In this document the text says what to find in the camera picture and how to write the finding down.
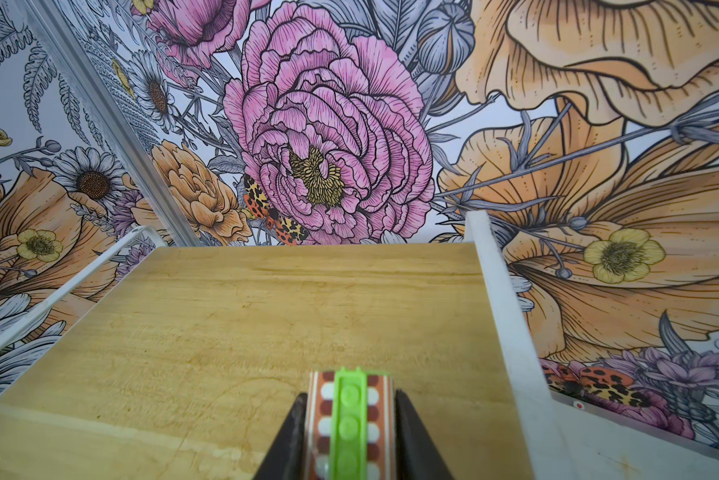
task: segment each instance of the white daisy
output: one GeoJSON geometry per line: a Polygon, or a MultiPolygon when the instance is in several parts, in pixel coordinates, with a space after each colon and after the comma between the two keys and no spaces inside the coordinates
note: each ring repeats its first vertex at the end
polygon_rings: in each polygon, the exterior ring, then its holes
{"type": "Polygon", "coordinates": [[[114,155],[93,147],[77,147],[57,156],[48,170],[70,192],[80,192],[100,203],[108,212],[128,188],[122,183],[127,172],[114,155]]]}
{"type": "MultiPolygon", "coordinates": [[[[25,293],[11,296],[0,305],[0,334],[7,330],[26,314],[31,297],[25,293]]],[[[40,326],[47,318],[47,314],[40,316],[37,321],[29,325],[21,336],[40,326]]],[[[0,393],[24,373],[38,360],[56,341],[66,327],[65,322],[54,323],[42,335],[28,343],[17,342],[13,348],[0,352],[0,393]]]]}
{"type": "Polygon", "coordinates": [[[178,110],[173,106],[174,98],[168,88],[168,82],[162,76],[157,57],[146,50],[133,54],[128,68],[130,81],[138,105],[165,133],[175,130],[174,115],[178,110]]]}

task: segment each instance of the gray flower bud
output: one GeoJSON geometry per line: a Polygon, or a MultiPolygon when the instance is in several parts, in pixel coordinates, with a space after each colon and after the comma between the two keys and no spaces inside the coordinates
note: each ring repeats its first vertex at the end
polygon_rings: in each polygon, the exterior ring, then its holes
{"type": "Polygon", "coordinates": [[[417,40],[419,63],[426,72],[452,73],[474,50],[474,22],[463,7],[446,3],[424,16],[417,40]]]}
{"type": "Polygon", "coordinates": [[[586,220],[583,216],[574,216],[570,219],[568,225],[570,225],[573,230],[579,231],[580,229],[585,228],[586,225],[589,225],[589,220],[586,220]]]}
{"type": "Polygon", "coordinates": [[[568,278],[573,276],[573,273],[570,271],[569,268],[562,267],[562,268],[557,268],[557,270],[555,271],[555,275],[557,276],[557,278],[567,280],[568,278]]]}
{"type": "Polygon", "coordinates": [[[61,144],[55,140],[48,140],[45,142],[45,147],[43,147],[42,150],[46,152],[47,155],[57,154],[61,151],[61,144]]]}

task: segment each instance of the wall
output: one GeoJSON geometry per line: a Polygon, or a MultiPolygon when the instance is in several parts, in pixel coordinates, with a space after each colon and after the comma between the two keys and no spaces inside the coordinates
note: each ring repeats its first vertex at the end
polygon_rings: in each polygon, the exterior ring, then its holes
{"type": "MultiPolygon", "coordinates": [[[[136,224],[167,233],[31,31],[0,6],[0,333],[136,224]]],[[[0,392],[154,245],[106,263],[0,352],[0,392]]]]}
{"type": "Polygon", "coordinates": [[[487,209],[550,387],[719,448],[719,3],[57,3],[205,244],[487,209]]]}

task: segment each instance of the orange flower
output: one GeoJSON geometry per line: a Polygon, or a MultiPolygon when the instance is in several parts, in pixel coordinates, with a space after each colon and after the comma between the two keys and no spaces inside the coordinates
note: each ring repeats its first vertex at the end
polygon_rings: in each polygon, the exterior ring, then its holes
{"type": "Polygon", "coordinates": [[[222,245],[248,241],[248,218],[238,209],[231,188],[187,149],[167,140],[152,149],[154,163],[195,232],[202,230],[222,245]]]}
{"type": "Polygon", "coordinates": [[[475,0],[478,48],[455,80],[517,109],[565,95],[594,124],[662,125],[719,91],[719,2],[475,0]]]}
{"type": "MultiPolygon", "coordinates": [[[[551,120],[532,122],[530,149],[551,120]]],[[[623,123],[592,127],[572,109],[537,153],[549,161],[601,144],[623,123]]],[[[464,175],[442,170],[441,190],[461,187],[481,165],[478,182],[510,173],[501,138],[517,146],[522,129],[473,134],[456,164],[464,175]]],[[[535,304],[525,315],[540,357],[588,362],[660,346],[664,310],[686,340],[719,330],[719,166],[710,166],[719,145],[669,138],[628,169],[626,155],[616,145],[474,190],[472,198],[503,204],[555,197],[490,212],[509,270],[532,283],[519,295],[535,304]]]]}
{"type": "MultiPolygon", "coordinates": [[[[75,199],[53,181],[53,174],[21,172],[6,194],[0,185],[0,304],[28,293],[34,305],[90,264],[115,243],[72,206],[83,203],[104,211],[85,195],[75,199]]],[[[107,263],[64,297],[50,312],[42,330],[60,320],[70,326],[90,310],[114,280],[117,264],[107,263]]]]}

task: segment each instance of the wood grain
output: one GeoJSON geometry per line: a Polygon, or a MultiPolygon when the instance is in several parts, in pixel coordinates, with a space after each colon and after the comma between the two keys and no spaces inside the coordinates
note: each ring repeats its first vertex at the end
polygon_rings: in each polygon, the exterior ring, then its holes
{"type": "Polygon", "coordinates": [[[0,397],[0,478],[250,478],[341,366],[456,478],[531,478],[471,244],[158,249],[0,397]]]}

